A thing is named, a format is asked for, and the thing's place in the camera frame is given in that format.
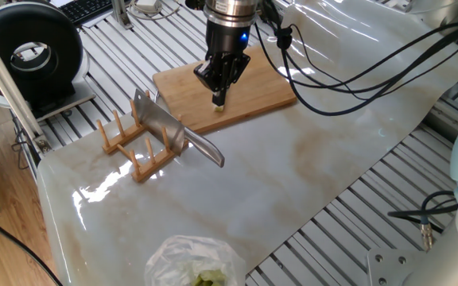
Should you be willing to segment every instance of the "bamboo cutting board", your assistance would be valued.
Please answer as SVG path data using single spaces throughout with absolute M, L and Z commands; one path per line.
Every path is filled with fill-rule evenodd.
M 223 112 L 213 110 L 212 92 L 194 75 L 197 62 L 153 76 L 171 114 L 184 125 L 203 133 L 296 101 L 287 81 L 268 63 L 261 47 L 248 48 L 251 60 L 232 84 Z

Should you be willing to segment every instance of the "green vegetable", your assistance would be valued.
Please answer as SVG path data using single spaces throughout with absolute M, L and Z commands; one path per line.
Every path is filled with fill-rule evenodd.
M 205 270 L 192 281 L 191 286 L 224 286 L 226 276 L 219 270 Z
M 219 270 L 206 270 L 200 273 L 204 281 L 225 282 L 226 276 Z
M 192 286 L 202 286 L 201 284 L 203 283 L 203 279 L 200 277 L 200 275 L 197 277 L 197 279 L 195 279 L 194 281 L 192 281 L 191 285 Z

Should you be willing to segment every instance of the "plastic bag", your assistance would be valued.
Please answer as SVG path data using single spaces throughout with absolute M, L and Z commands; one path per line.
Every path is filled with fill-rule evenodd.
M 244 286 L 245 268 L 226 242 L 176 235 L 148 260 L 144 281 L 145 286 L 190 286 L 204 270 L 220 270 L 226 276 L 222 286 Z

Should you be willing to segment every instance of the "metal bracket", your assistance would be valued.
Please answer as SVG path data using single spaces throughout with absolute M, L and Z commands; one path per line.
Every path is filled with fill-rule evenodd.
M 371 286 L 402 286 L 425 257 L 424 251 L 371 249 L 367 254 Z
M 126 12 L 126 5 L 124 0 L 111 0 L 112 1 L 112 17 L 123 26 L 125 29 L 132 29 L 134 25 L 130 22 L 128 13 Z
M 45 135 L 41 135 L 33 139 L 33 142 L 37 145 L 38 150 L 41 151 L 42 154 L 46 154 L 47 152 L 52 151 L 51 145 L 45 138 Z

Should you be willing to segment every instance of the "knife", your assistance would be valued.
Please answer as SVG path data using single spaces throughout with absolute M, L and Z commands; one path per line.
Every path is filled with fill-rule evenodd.
M 135 110 L 140 123 L 149 127 L 149 131 L 160 142 L 163 142 L 162 127 L 165 127 L 170 148 L 178 156 L 183 150 L 184 140 L 188 140 L 203 155 L 212 160 L 219 167 L 223 167 L 225 158 L 222 153 L 208 139 L 195 133 L 181 122 L 177 121 L 170 113 L 149 99 L 144 92 L 135 91 Z

